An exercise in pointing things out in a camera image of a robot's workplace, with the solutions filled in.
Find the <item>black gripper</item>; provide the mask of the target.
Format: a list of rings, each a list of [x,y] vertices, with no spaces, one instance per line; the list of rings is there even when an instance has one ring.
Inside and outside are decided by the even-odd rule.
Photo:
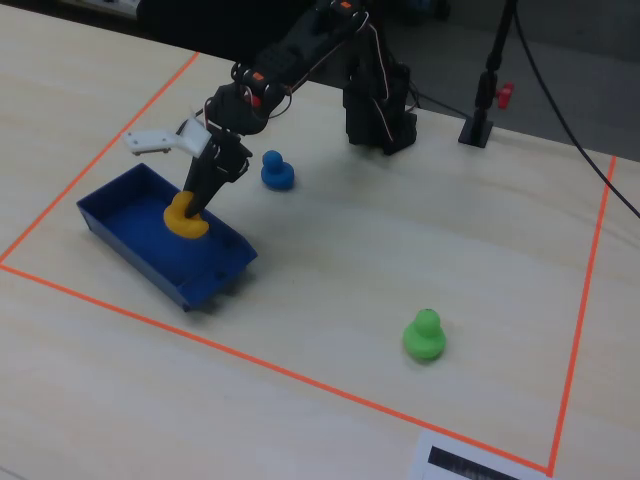
[[[199,215],[224,184],[234,183],[248,170],[253,154],[242,144],[242,138],[266,128],[266,119],[258,115],[251,100],[252,94],[245,87],[228,84],[219,87],[196,111],[211,138],[203,152],[192,158],[183,186],[183,191],[192,194],[187,218]]]

